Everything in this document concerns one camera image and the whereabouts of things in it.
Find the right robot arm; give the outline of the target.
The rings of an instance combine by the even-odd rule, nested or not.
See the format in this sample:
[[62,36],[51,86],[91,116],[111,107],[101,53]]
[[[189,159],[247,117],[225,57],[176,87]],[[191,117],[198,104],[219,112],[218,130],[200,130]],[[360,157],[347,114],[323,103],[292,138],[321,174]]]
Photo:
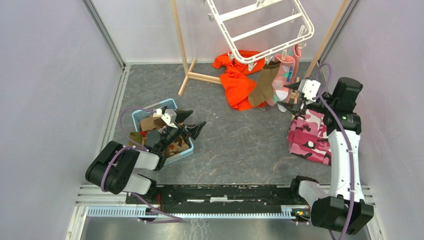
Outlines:
[[313,226],[339,232],[339,239],[356,235],[374,217],[374,207],[365,202],[359,173],[359,143],[362,123],[354,112],[363,84],[350,77],[338,79],[332,93],[320,89],[320,82],[303,79],[287,84],[298,90],[297,103],[278,102],[292,114],[313,110],[324,114],[331,150],[331,182],[328,192],[314,179],[297,176],[291,183],[289,199],[295,204],[306,201]]

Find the brown tan sock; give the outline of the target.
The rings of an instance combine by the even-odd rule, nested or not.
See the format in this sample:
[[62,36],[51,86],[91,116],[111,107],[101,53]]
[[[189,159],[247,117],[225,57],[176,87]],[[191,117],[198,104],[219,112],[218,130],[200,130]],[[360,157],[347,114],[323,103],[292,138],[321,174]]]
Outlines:
[[248,96],[248,101],[252,107],[259,107],[263,103],[271,107],[275,105],[272,82],[278,73],[279,67],[279,61],[270,61],[264,65],[256,81],[256,87]]

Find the pink sock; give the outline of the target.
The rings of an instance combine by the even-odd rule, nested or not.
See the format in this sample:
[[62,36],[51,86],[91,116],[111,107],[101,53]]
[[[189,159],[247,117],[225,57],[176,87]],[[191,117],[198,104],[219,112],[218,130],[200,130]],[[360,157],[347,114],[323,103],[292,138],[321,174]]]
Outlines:
[[292,56],[286,55],[285,58],[281,54],[277,54],[275,59],[279,63],[278,71],[271,83],[272,94],[267,100],[270,106],[274,106],[277,102],[288,102],[291,95],[291,90],[285,85],[293,83],[293,75],[295,70],[295,59]]
[[297,77],[301,55],[302,55],[302,50],[301,50],[299,44],[294,45],[293,50],[290,53],[287,53],[285,55],[285,56],[291,56],[295,59],[295,68],[294,68],[294,73],[293,73],[292,84],[294,83],[294,81],[296,80],[296,77]]

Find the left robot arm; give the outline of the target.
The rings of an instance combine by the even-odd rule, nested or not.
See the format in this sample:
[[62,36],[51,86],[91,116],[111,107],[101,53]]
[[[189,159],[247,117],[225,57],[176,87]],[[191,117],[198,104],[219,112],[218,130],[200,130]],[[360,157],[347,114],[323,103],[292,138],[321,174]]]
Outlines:
[[200,135],[206,121],[188,124],[192,110],[160,107],[140,108],[147,114],[131,132],[128,144],[111,140],[85,172],[85,179],[103,192],[135,192],[145,204],[157,198],[156,182],[135,173],[135,169],[159,171],[171,161],[183,157]]

